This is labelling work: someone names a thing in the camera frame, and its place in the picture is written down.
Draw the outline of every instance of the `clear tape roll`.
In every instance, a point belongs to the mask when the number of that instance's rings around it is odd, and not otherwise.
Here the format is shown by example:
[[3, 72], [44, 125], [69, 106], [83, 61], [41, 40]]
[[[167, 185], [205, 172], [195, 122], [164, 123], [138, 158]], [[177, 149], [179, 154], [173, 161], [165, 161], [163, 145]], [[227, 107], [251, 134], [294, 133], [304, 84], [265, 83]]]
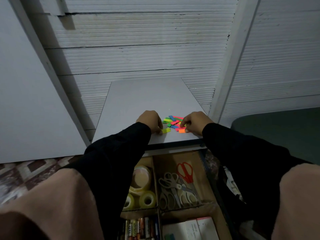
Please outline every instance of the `clear tape roll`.
[[141, 196], [145, 191], [150, 189], [151, 172], [143, 165], [135, 166], [129, 193], [134, 196]]
[[139, 205], [142, 209], [153, 208], [156, 206], [156, 195], [152, 191], [146, 191], [139, 198]]
[[127, 199], [125, 200], [125, 204], [123, 206], [124, 211], [132, 210], [134, 208], [134, 197], [128, 193]]

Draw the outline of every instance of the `black sleeve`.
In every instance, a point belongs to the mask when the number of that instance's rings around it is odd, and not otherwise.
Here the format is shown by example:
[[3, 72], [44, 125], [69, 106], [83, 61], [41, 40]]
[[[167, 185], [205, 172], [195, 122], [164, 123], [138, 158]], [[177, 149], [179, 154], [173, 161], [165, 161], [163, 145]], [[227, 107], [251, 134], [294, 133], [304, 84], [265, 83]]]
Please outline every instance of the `black sleeve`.
[[150, 128], [135, 123], [118, 134], [102, 138], [82, 158], [63, 168], [76, 169], [87, 181], [96, 200], [105, 239], [117, 234], [118, 220], [129, 191], [134, 166], [151, 137]]
[[307, 163], [288, 149], [210, 123], [202, 131], [208, 149], [234, 178], [244, 201], [267, 235], [271, 236], [280, 204], [279, 183], [292, 167]]

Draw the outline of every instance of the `tape roll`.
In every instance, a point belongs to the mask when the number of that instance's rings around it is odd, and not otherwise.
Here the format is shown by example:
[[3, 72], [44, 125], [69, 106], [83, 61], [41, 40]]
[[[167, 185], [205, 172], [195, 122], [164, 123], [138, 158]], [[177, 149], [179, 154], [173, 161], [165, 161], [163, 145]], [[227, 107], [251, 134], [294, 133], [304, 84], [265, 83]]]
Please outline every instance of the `tape roll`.
[[139, 198], [139, 205], [142, 209], [153, 208], [156, 206], [156, 195], [152, 191], [146, 191]]
[[124, 211], [132, 210], [134, 208], [134, 197], [128, 193], [127, 199], [125, 200], [125, 204], [123, 206]]
[[143, 165], [136, 166], [133, 171], [129, 193], [134, 196], [141, 196], [150, 189], [151, 172]]

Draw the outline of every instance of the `red sticky tab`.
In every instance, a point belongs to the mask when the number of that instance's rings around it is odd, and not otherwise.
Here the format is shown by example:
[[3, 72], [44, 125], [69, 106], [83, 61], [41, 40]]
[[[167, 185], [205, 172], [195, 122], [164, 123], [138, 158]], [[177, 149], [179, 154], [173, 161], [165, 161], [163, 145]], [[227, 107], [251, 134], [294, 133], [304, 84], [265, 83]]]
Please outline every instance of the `red sticky tab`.
[[182, 130], [182, 129], [185, 129], [186, 127], [179, 127], [179, 128], [176, 128], [175, 130], [176, 131], [179, 131], [179, 130]]
[[177, 124], [177, 123], [179, 123], [179, 122], [180, 122], [180, 121], [176, 120], [176, 121], [170, 122], [170, 124], [171, 124], [171, 125], [175, 125], [175, 124]]

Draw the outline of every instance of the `hand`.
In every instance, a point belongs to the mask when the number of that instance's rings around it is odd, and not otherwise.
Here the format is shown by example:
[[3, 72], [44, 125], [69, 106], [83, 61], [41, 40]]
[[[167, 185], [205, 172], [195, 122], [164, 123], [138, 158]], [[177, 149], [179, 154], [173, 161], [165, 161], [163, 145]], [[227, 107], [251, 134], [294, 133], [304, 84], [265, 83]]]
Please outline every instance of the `hand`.
[[136, 122], [141, 122], [147, 126], [149, 126], [151, 130], [151, 134], [158, 133], [159, 135], [162, 135], [163, 125], [162, 121], [158, 115], [158, 113], [154, 110], [146, 110], [142, 113], [142, 115], [139, 116]]
[[186, 125], [186, 132], [192, 132], [199, 136], [202, 136], [202, 131], [207, 124], [213, 123], [213, 121], [204, 112], [192, 112], [184, 117], [180, 127]]

